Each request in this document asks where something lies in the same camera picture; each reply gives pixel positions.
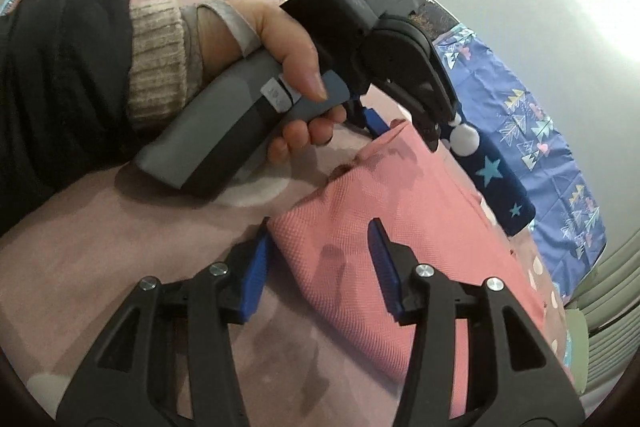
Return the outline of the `person's left hand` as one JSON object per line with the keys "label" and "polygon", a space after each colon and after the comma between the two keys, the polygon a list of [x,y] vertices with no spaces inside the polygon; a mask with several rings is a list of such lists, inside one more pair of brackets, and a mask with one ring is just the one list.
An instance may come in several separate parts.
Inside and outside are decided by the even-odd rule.
{"label": "person's left hand", "polygon": [[[308,100],[328,98],[320,76],[317,50],[306,30],[277,5],[261,1],[231,0],[226,3],[252,28],[262,46],[282,66],[283,78]],[[203,79],[210,83],[243,56],[231,24],[212,9],[198,8],[198,43]],[[268,159],[283,164],[309,145],[322,146],[333,138],[334,127],[346,120],[343,106],[335,106],[311,122],[286,124],[268,146]]]}

